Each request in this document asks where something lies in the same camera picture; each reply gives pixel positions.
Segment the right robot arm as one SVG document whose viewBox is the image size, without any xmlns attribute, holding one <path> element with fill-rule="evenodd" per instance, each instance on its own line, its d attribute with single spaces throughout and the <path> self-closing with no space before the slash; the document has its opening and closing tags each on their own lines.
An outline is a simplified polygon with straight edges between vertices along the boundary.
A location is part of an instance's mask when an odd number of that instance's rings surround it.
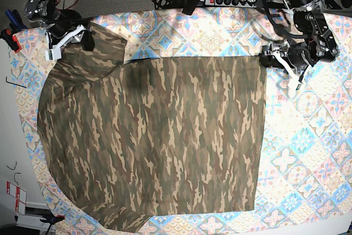
<svg viewBox="0 0 352 235">
<path fill-rule="evenodd" d="M 92 51 L 95 43 L 88 19 L 71 9 L 59 9 L 59 0 L 28 0 L 25 15 L 30 22 L 39 23 L 45 29 L 48 61 L 62 58 L 67 45 L 79 44 L 85 51 Z"/>
</svg>

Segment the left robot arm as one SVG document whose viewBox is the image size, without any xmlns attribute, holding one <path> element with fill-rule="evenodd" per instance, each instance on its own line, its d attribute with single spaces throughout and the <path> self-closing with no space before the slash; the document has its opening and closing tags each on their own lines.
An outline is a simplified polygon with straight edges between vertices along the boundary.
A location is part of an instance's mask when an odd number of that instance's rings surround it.
<svg viewBox="0 0 352 235">
<path fill-rule="evenodd" d="M 270 13 L 267 0 L 261 0 L 265 14 L 275 32 L 284 37 L 281 43 L 263 47 L 260 63 L 266 68 L 279 68 L 289 77 L 288 92 L 294 96 L 304 83 L 305 72 L 318 62 L 333 62 L 339 48 L 323 15 L 320 0 L 282 0 L 293 14 L 294 25 L 300 34 L 292 34 L 278 25 Z"/>
</svg>

